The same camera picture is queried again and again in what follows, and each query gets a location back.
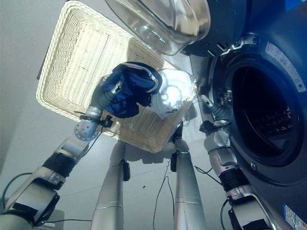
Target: floor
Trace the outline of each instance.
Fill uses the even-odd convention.
[[[120,24],[104,1],[82,0],[103,15]],[[53,150],[72,134],[75,122],[42,107],[35,98],[39,68],[44,59],[54,26],[64,0],[11,0],[0,5],[0,121],[1,156],[0,188],[15,175],[32,172],[52,154]],[[184,55],[167,59],[192,73],[189,58]],[[196,116],[184,122],[183,138],[190,147],[193,164],[210,168],[208,154],[203,147],[205,135],[198,131],[202,123],[197,100],[190,108]],[[102,135],[71,172],[59,191],[61,197],[51,220],[91,219],[97,196],[107,172],[109,157],[116,140]],[[126,230],[152,229],[155,199],[168,165],[168,157],[159,158],[151,153],[131,147],[137,152],[130,161],[131,179],[124,183],[124,221]],[[164,155],[172,153],[167,145]],[[170,185],[175,192],[176,173],[168,169]],[[210,177],[196,172],[202,197],[207,229],[222,229],[220,208],[225,200],[223,188]],[[7,195],[23,182],[16,180]],[[227,212],[224,212],[226,229],[230,228]],[[155,229],[173,228],[172,201],[169,189],[164,185],[157,202]],[[48,224],[40,229],[84,230],[90,222],[66,221]]]

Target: white wicker basket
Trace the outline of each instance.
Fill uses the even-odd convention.
[[[68,1],[59,16],[42,68],[36,98],[44,107],[75,121],[85,112],[100,79],[118,64],[138,61],[156,69],[174,69],[127,31],[88,6]],[[158,152],[190,106],[196,88],[182,109],[168,118],[145,107],[132,118],[113,117],[105,134],[136,147]]]

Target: white cloth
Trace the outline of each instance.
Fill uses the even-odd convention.
[[[183,101],[191,95],[192,83],[189,74],[182,70],[164,69],[159,74],[161,88],[152,95],[152,106],[147,108],[164,119],[181,109]]]

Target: black joint band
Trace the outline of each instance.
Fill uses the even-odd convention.
[[[66,178],[69,176],[75,164],[72,158],[62,153],[53,153],[52,156],[46,160],[43,167],[49,168]]]
[[[248,179],[240,169],[230,169],[224,171],[221,173],[219,178],[221,180],[225,192],[228,192],[233,188],[249,184]]]

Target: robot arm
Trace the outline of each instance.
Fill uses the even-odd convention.
[[[97,137],[98,125],[111,127],[111,116],[100,118],[121,88],[119,81],[109,92],[101,91],[100,85],[95,89],[90,106],[74,127],[74,135],[67,138],[8,200],[0,216],[1,229],[32,229],[50,217],[59,200],[56,190],[62,187],[73,167],[86,154],[89,143]]]
[[[231,210],[228,214],[234,230],[278,230],[284,229],[272,217],[269,209],[257,195],[253,186],[238,166],[236,156],[230,148],[228,124],[225,111],[214,105],[204,95],[204,103],[215,115],[212,124],[205,121],[201,131],[207,134],[204,146],[208,151],[211,166],[220,178]]]

